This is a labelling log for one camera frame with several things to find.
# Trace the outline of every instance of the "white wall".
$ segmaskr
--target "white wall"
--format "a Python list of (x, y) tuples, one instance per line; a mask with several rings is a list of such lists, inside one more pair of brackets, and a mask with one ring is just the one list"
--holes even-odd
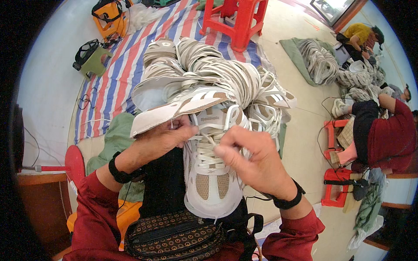
[[(102, 37), (92, 19), (97, 0), (66, 0), (46, 22), (36, 39), (20, 78), (18, 104), (25, 127), (37, 139), (41, 152), (36, 164), (61, 164), (67, 149), (71, 115), (83, 76), (72, 64), (76, 52), (89, 40)], [(36, 143), (25, 132), (23, 165), (32, 165)]]
[(354, 255), (355, 261), (381, 261), (385, 257), (387, 251), (371, 246), (364, 242), (361, 243), (359, 249)]
[(383, 195), (383, 202), (412, 205), (418, 178), (415, 179), (387, 179), (389, 182)]
[[(386, 82), (394, 84), (402, 90), (406, 86), (405, 84), (408, 84), (412, 95), (409, 107), (412, 110), (418, 109), (418, 91), (414, 74), (402, 45), (386, 18), (371, 1), (367, 1), (360, 12), (341, 31), (344, 32), (352, 23), (377, 25), (383, 32), (385, 43), (383, 44), (383, 58), (380, 66), (386, 72)], [(378, 51), (379, 44), (376, 43), (374, 52), (377, 53)]]

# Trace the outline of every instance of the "red shirt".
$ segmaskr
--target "red shirt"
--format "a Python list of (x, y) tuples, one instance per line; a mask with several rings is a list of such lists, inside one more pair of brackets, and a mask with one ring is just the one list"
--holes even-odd
[[(97, 179), (96, 172), (78, 185), (77, 219), (74, 223), (72, 252), (63, 260), (137, 260), (119, 251), (120, 232), (116, 213), (119, 193), (110, 191)], [(269, 260), (312, 260), (312, 245), (325, 226), (312, 210), (306, 217), (282, 218), (280, 233), (270, 234), (263, 244), (263, 255)], [(225, 244), (208, 261), (238, 260), (244, 251), (242, 243)]]
[(396, 99), (395, 113), (389, 119), (375, 119), (367, 140), (371, 167), (405, 171), (416, 146), (416, 130), (411, 110)]

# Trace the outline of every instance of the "tiled floor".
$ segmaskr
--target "tiled floor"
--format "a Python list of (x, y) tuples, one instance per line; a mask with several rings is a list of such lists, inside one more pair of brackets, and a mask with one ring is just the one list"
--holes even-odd
[[(265, 25), (261, 37), (253, 37), (264, 49), (268, 59), (275, 66), (281, 85), (291, 91), (298, 99), (297, 108), (291, 109), (292, 121), (288, 123), (286, 132), (283, 164), (287, 172), (298, 181), (306, 191), (307, 199), (312, 203), (320, 202), (323, 198), (325, 186), (323, 178), (325, 170), (329, 168), (318, 147), (318, 132), (323, 122), (329, 119), (328, 112), (321, 106), (321, 102), (330, 96), (338, 95), (338, 87), (313, 87), (309, 85), (294, 66), (279, 40), (297, 38), (319, 38), (322, 41), (335, 44), (331, 30), (320, 21), (279, 0), (270, 0), (264, 19)], [(332, 100), (324, 103), (329, 110)], [(74, 124), (70, 130), (69, 145), (73, 144)], [(82, 140), (80, 147), (85, 162), (97, 156), (103, 149), (104, 136)], [(324, 149), (326, 133), (319, 135), (319, 144)], [(245, 195), (259, 195), (250, 187), (244, 190)], [(266, 222), (280, 217), (278, 209), (271, 201), (261, 201), (254, 198), (247, 200), (250, 212), (260, 213)], [(320, 219), (326, 226), (319, 235), (319, 240), (313, 246), (313, 259), (316, 261), (333, 260), (347, 261), (354, 254), (347, 252), (347, 244), (353, 236), (354, 218), (356, 210), (343, 214), (341, 208), (322, 207)]]

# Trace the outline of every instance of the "orange plastic stool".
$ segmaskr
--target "orange plastic stool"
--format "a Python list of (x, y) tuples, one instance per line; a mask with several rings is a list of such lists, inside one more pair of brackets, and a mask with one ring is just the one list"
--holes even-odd
[(324, 151), (325, 158), (327, 160), (331, 159), (329, 155), (330, 151), (342, 151), (342, 149), (335, 148), (335, 133), (334, 128), (344, 127), (348, 123), (349, 119), (342, 119), (338, 121), (324, 121), (324, 126), (328, 130), (328, 149)]
[[(119, 15), (119, 10), (117, 8), (117, 5), (115, 2), (111, 2), (99, 10), (95, 11), (95, 14), (97, 15), (103, 15), (104, 13), (107, 13), (110, 19), (116, 17)], [(113, 22), (106, 23), (105, 26), (102, 26), (102, 23), (105, 23), (105, 21), (99, 20), (97, 17), (93, 16), (93, 20), (97, 25), (97, 28), (99, 29), (100, 34), (103, 36), (103, 38), (106, 38), (107, 36), (117, 33), (120, 37), (124, 37), (127, 31), (126, 28), (126, 19), (125, 19), (125, 12), (121, 14), (121, 16), (116, 19)]]
[[(119, 207), (122, 206), (123, 200), (118, 200)], [(140, 217), (138, 209), (142, 206), (142, 202), (125, 202), (123, 207), (121, 207), (117, 214), (116, 214), (116, 222), (117, 227), (119, 228), (120, 235), (121, 235), (121, 242), (119, 245), (119, 250), (123, 251), (124, 246), (124, 238), (126, 230), (128, 229), (128, 226), (132, 224), (133, 222), (137, 221)], [(77, 213), (72, 213), (67, 220), (67, 227), (70, 232), (74, 231), (74, 222), (77, 219)]]
[[(261, 35), (268, 0), (241, 0), (239, 1), (239, 7), (237, 6), (237, 0), (225, 0), (223, 5), (216, 8), (213, 8), (213, 2), (214, 0), (206, 1), (203, 26), (199, 31), (200, 34), (205, 35), (206, 29), (210, 27), (216, 31), (229, 35), (229, 37), (231, 37), (232, 50), (242, 53), (247, 49), (251, 36), (256, 32), (258, 32), (258, 35)], [(254, 14), (257, 3), (260, 4), (257, 13)], [(238, 11), (235, 26), (230, 27), (221, 22), (212, 20), (211, 15), (219, 11), (221, 12), (222, 18), (226, 16), (230, 17), (235, 11)], [(251, 28), (253, 18), (256, 19), (257, 23)]]
[[(324, 180), (336, 180), (336, 181), (349, 180), (351, 173), (352, 173), (351, 170), (347, 170), (345, 168), (335, 169), (335, 170), (328, 169), (325, 172)], [(347, 198), (348, 185), (342, 186), (342, 192), (339, 193), (336, 200), (331, 200), (331, 189), (332, 189), (332, 185), (326, 185), (325, 199), (321, 199), (321, 204), (323, 206), (343, 208), (345, 204), (345, 200)]]

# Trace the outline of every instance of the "shoe tongue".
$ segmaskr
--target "shoe tongue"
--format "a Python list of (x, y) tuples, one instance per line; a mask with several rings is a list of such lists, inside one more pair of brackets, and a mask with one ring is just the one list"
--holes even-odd
[(225, 111), (227, 110), (210, 107), (197, 115), (197, 123), (199, 126), (206, 126), (204, 127), (204, 130), (206, 130), (204, 132), (209, 133), (209, 129), (212, 129), (212, 127), (218, 128), (215, 125), (225, 125), (227, 116)]

